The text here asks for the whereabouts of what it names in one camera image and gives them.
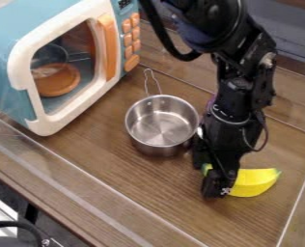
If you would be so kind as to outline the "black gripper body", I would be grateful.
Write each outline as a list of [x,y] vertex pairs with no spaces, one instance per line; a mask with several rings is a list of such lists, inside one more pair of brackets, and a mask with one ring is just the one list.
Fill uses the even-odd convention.
[[252,151],[261,151],[256,144],[265,130],[265,114],[261,110],[248,114],[241,122],[233,122],[226,116],[220,116],[216,106],[205,113],[198,128],[198,136],[205,140],[210,152],[213,169],[226,173],[239,172],[243,157]]

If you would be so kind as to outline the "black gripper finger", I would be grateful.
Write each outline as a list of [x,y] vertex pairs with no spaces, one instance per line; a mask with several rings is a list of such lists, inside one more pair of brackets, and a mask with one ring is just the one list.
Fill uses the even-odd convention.
[[226,174],[213,168],[206,168],[202,183],[202,196],[205,199],[224,198],[230,194],[236,184],[239,172],[230,170]]
[[205,164],[210,164],[209,146],[205,140],[196,135],[193,138],[193,166],[200,170]]

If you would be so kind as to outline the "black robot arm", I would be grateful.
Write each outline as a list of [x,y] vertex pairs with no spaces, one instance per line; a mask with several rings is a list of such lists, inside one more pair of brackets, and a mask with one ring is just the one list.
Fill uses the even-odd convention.
[[277,43],[248,12],[247,0],[161,0],[192,48],[176,48],[153,0],[138,0],[164,47],[184,62],[209,53],[217,93],[193,138],[193,166],[205,173],[202,196],[222,198],[236,188],[241,160],[269,137],[264,108],[277,94]]

